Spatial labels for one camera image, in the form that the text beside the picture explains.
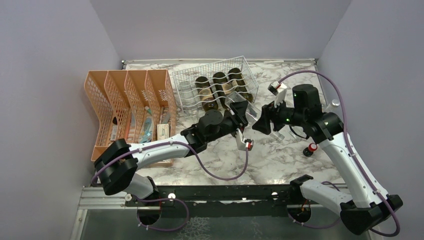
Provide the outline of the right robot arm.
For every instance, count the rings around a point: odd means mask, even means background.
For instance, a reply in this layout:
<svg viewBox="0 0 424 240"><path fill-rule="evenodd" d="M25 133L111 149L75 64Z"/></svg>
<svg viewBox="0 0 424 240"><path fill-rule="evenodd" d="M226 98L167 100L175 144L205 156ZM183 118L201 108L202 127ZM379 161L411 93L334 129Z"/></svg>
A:
<svg viewBox="0 0 424 240"><path fill-rule="evenodd" d="M339 116L323 111L316 87L311 84L293 87L293 107L286 105L288 88L283 83L273 82L268 89L275 100L262 107L261 116L252 128L269 135L284 126L301 127L331 159L349 189L345 194L303 175L290 182L288 196L292 202L311 200L322 205L338 214L355 235L370 231L403 205L398 195L389 194L378 183L355 152Z"/></svg>

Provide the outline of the clear bottle silver cap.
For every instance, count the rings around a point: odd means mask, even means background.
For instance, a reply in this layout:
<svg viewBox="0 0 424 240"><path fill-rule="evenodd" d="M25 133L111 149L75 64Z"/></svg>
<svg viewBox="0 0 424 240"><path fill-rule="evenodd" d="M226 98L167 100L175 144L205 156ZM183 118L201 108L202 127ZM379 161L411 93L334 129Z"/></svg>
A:
<svg viewBox="0 0 424 240"><path fill-rule="evenodd" d="M334 113L337 114L340 108L340 101L338 99L331 100L325 107L325 113Z"/></svg>

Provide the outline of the dark green wine bottle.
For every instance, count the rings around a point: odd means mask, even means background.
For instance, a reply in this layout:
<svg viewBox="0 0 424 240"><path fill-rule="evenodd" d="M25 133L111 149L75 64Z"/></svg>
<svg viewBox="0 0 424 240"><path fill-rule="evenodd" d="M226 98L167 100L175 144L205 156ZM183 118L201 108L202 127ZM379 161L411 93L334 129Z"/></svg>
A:
<svg viewBox="0 0 424 240"><path fill-rule="evenodd" d="M235 87L235 91L238 92L242 97L248 100L250 103L253 102L253 95L248 91L244 77L239 68L232 68L228 72L228 77Z"/></svg>

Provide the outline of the green wine bottle white label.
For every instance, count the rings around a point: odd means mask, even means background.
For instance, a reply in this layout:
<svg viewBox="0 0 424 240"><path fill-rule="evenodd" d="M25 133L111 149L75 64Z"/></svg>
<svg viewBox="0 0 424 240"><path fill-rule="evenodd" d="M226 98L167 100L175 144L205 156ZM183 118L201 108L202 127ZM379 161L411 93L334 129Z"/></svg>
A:
<svg viewBox="0 0 424 240"><path fill-rule="evenodd" d="M234 91L232 83L223 72L216 72L212 76L212 81L218 100L223 108L227 108L225 100L226 97Z"/></svg>

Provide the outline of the green wine bottle brown label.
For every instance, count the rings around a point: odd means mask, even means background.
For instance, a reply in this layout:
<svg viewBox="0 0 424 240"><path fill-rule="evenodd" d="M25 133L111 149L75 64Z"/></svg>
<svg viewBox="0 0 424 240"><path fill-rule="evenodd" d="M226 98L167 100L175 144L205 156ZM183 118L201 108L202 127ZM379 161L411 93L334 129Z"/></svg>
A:
<svg viewBox="0 0 424 240"><path fill-rule="evenodd" d="M195 86L198 96L205 112L209 110L218 110L218 103L212 91L211 84L207 77L200 76L195 80Z"/></svg>

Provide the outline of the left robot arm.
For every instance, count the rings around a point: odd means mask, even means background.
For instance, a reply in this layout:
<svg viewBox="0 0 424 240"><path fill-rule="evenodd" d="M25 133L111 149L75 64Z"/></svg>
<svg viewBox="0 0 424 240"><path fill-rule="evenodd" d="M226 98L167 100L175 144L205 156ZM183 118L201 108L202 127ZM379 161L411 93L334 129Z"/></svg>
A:
<svg viewBox="0 0 424 240"><path fill-rule="evenodd" d="M161 161L199 156L208 143L226 135L236 139L237 148L246 154L254 142L243 136L248 126L246 100L232 102L230 109L221 114L208 110L198 123L182 130L179 134L148 143L127 143L117 139L94 162L95 174L92 184L100 182L108 196L120 192L135 194L144 205L157 200L157 191L151 177L136 176L138 169Z"/></svg>

